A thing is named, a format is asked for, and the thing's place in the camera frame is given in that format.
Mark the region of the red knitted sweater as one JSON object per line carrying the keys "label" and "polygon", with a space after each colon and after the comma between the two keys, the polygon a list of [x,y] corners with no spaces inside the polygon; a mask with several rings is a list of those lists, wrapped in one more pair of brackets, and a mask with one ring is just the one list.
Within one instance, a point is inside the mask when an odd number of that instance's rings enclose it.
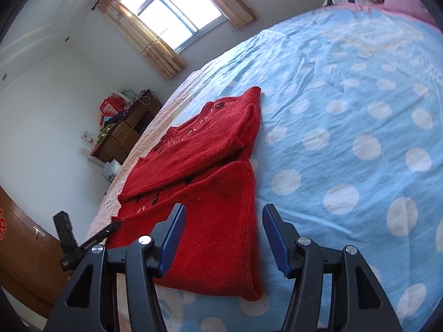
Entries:
{"label": "red knitted sweater", "polygon": [[119,229],[107,239],[126,247],[186,208],[186,224],[162,286],[202,295],[262,296],[255,179],[250,164],[261,124],[261,90],[206,103],[171,127],[129,173],[118,200]]}

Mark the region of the brown wooden door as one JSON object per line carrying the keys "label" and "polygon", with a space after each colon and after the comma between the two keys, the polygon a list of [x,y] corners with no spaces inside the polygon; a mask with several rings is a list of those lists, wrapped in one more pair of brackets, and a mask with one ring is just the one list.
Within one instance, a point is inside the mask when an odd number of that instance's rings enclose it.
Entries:
{"label": "brown wooden door", "polygon": [[1,287],[47,318],[70,277],[60,266],[59,240],[41,228],[6,194],[1,206]]}

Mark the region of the white paper bag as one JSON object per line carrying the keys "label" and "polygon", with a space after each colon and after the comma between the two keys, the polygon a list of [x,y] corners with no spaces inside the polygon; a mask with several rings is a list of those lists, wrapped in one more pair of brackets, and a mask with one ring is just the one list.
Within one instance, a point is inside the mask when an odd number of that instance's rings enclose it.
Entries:
{"label": "white paper bag", "polygon": [[110,162],[106,162],[104,164],[104,168],[102,170],[102,175],[109,181],[113,182],[115,177],[118,175],[120,169],[122,168],[122,165],[116,161],[112,160]]}

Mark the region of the brown wooden desk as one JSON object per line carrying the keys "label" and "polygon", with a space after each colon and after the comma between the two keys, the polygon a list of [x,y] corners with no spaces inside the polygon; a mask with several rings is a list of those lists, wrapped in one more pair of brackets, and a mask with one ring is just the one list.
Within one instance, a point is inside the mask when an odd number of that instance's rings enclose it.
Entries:
{"label": "brown wooden desk", "polygon": [[143,90],[122,112],[104,122],[90,155],[103,163],[123,164],[161,108],[158,95]]}

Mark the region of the red gift bag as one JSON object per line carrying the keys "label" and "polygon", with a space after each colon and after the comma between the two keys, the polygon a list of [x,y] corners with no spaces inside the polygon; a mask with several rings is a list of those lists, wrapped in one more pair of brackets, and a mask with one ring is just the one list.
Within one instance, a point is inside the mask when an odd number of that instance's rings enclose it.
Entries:
{"label": "red gift bag", "polygon": [[99,107],[101,113],[100,125],[104,124],[106,118],[112,118],[122,112],[125,109],[125,105],[125,100],[119,96],[105,98]]}

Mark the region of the pink and blue bed sheet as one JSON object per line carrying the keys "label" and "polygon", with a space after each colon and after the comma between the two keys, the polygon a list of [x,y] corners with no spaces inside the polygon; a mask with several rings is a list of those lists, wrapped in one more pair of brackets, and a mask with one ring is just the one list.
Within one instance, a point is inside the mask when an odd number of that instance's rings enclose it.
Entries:
{"label": "pink and blue bed sheet", "polygon": [[442,33],[379,6],[325,7],[266,28],[165,102],[88,230],[107,225],[134,164],[204,104],[261,87],[255,201],[299,233],[352,244],[404,331],[442,299]]}

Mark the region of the left beige curtain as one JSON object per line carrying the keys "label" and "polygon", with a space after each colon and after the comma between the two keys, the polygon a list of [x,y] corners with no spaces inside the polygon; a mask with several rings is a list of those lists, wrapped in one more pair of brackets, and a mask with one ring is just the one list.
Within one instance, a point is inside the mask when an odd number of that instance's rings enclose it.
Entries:
{"label": "left beige curtain", "polygon": [[187,67],[187,62],[120,0],[99,0],[96,5],[125,39],[166,81]]}

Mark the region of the pink blanket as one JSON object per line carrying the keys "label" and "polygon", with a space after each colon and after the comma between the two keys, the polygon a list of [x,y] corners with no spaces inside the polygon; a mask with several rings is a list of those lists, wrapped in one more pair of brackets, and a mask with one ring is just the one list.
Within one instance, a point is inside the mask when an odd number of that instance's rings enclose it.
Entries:
{"label": "pink blanket", "polygon": [[407,14],[415,19],[437,26],[436,21],[421,0],[384,0],[384,9],[386,11]]}

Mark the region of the white card on wall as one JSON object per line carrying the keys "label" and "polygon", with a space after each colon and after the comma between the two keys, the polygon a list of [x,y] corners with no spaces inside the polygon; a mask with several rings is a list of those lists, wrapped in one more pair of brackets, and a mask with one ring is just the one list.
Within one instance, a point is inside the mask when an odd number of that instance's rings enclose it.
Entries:
{"label": "white card on wall", "polygon": [[87,130],[83,132],[81,139],[89,146],[94,146],[97,142],[97,138]]}

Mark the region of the window with white frame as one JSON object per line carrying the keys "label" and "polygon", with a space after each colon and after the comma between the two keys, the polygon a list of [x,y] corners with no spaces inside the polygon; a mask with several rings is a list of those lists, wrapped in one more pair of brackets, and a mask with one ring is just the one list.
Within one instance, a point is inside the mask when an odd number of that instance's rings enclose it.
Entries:
{"label": "window with white frame", "polygon": [[211,0],[121,1],[178,53],[226,20]]}

